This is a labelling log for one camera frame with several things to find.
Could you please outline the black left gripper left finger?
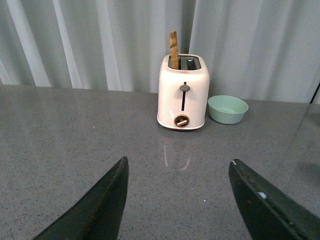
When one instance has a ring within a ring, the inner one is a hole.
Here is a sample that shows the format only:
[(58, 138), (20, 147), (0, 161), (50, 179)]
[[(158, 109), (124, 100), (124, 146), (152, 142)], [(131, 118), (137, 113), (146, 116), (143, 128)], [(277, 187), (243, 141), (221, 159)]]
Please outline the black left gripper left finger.
[(36, 240), (116, 240), (125, 208), (129, 163), (122, 157)]

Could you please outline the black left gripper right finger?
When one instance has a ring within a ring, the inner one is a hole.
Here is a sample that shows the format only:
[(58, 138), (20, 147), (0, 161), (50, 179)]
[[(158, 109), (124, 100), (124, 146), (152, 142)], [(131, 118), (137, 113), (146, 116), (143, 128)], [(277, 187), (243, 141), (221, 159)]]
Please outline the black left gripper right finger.
[(318, 240), (320, 219), (239, 159), (228, 176), (242, 219), (254, 240)]

